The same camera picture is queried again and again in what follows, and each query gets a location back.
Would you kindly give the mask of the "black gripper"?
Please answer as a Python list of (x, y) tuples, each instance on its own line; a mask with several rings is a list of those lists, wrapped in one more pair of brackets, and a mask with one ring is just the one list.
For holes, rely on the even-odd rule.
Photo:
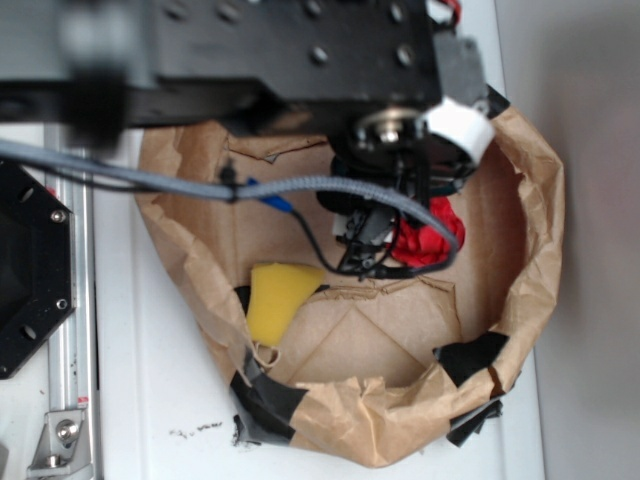
[[(428, 180), (436, 177), (438, 180), (463, 183), (464, 186), (474, 167), (463, 160), (461, 153), (451, 161), (436, 164), (406, 149), (373, 153), (363, 158), (347, 153), (337, 153), (335, 156), (366, 172), (401, 174), (416, 170), (417, 193), (409, 198), (425, 207), (440, 226), (436, 228), (431, 223), (424, 223), (406, 211), (386, 205), (364, 193), (319, 191), (316, 193), (319, 204), (342, 222), (334, 236), (345, 251), (338, 265), (330, 269), (332, 272), (344, 276), (419, 276), (444, 270), (453, 263), (460, 247), (454, 234), (431, 213), (430, 202), (435, 197), (429, 196)], [(423, 267), (410, 267), (394, 260), (391, 251), (397, 241), (401, 219), (407, 220), (413, 227), (430, 226), (440, 234), (450, 246), (446, 259)]]

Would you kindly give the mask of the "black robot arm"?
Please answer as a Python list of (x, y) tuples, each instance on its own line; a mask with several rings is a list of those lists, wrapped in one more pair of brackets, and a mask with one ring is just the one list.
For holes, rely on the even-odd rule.
[(131, 128), (215, 120), (236, 135), (328, 138), (351, 169), (205, 185), (3, 141), (4, 160), (91, 173), (140, 191), (235, 203), (297, 191), (359, 197), (460, 243), (429, 210), (493, 138), (477, 43), (425, 1), (5, 1), (1, 118), (64, 125), (107, 153)]

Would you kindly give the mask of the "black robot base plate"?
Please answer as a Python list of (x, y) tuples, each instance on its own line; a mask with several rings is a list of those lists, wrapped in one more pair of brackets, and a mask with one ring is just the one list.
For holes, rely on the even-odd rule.
[(1, 378), (13, 377), (73, 312), (72, 212), (1, 162)]

